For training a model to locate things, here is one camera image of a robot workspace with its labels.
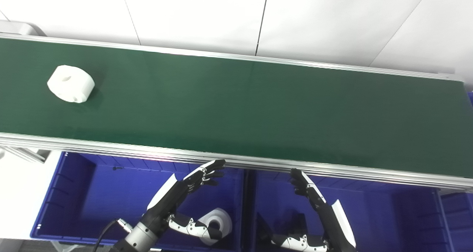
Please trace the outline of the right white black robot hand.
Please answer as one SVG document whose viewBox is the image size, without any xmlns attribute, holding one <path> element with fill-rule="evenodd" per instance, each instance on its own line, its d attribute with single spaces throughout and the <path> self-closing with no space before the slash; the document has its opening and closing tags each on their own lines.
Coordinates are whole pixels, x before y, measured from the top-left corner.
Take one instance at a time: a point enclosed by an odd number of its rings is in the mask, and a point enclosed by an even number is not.
<svg viewBox="0 0 473 252">
<path fill-rule="evenodd" d="M 295 194 L 306 197 L 318 214 L 324 235 L 270 235 L 278 247 L 299 252 L 356 252 L 357 245 L 350 222 L 339 200 L 328 204 L 316 184 L 302 170 L 290 171 Z"/>
</svg>

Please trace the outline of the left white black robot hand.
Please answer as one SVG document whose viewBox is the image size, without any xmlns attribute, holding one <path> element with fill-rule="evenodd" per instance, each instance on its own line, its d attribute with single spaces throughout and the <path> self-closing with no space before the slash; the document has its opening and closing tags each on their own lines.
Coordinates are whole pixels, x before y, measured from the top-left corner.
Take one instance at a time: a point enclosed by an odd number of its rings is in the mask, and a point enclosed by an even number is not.
<svg viewBox="0 0 473 252">
<path fill-rule="evenodd" d="M 224 176 L 221 170 L 225 164 L 224 159 L 212 160 L 197 167 L 180 181 L 172 175 L 156 193 L 156 204 L 147 208 L 140 223 L 157 239 L 160 239 L 168 229 L 199 238 L 221 239 L 223 237 L 221 230 L 179 214 L 176 210 L 189 194 L 196 192 L 202 185 L 217 186 L 218 182 L 214 178 Z"/>
</svg>

